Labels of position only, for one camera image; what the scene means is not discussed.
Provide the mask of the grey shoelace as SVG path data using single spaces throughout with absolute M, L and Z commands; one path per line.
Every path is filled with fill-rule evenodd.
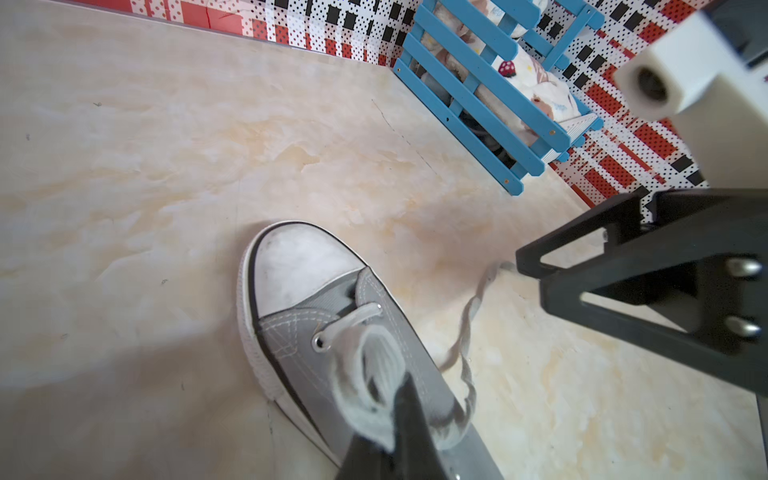
M 515 269 L 511 261 L 495 262 L 486 269 L 475 295 L 464 307 L 457 339 L 438 366 L 443 372 L 460 362 L 460 378 L 467 387 L 462 405 L 456 404 L 447 416 L 427 424 L 428 439 L 439 450 L 457 446 L 471 426 L 477 404 L 469 361 L 472 320 L 498 273 Z M 332 353 L 329 384 L 342 418 L 356 434 L 391 453 L 396 441 L 395 400 L 406 382 L 408 369 L 393 334 L 370 322 L 382 313 L 382 305 L 367 303 L 318 331 L 312 341 L 322 343 L 314 348 L 316 352 Z

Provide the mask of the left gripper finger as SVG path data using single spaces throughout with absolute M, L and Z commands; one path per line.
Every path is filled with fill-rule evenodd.
M 395 397 L 392 452 L 356 434 L 336 479 L 447 479 L 410 374 Z

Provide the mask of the grey canvas sneaker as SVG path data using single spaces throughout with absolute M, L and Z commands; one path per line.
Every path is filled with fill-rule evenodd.
M 265 396 L 337 467 L 356 433 L 339 413 L 329 373 L 330 351 L 313 336 L 367 303 L 383 307 L 370 320 L 402 349 L 427 424 L 462 405 L 405 313 L 373 269 L 342 240 L 307 222 L 266 226 L 250 242 L 239 270 L 240 335 Z M 473 420 L 463 440 L 437 452 L 447 479 L 497 479 L 501 473 Z

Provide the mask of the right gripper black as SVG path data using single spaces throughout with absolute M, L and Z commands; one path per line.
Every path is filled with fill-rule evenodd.
M 645 233 L 640 205 L 638 194 L 612 197 L 521 247 L 518 271 L 542 279 L 547 313 L 754 393 L 765 431 L 766 190 L 656 194 L 651 233 L 661 253 L 632 241 Z M 599 229 L 608 233 L 601 256 L 568 269 L 543 262 Z

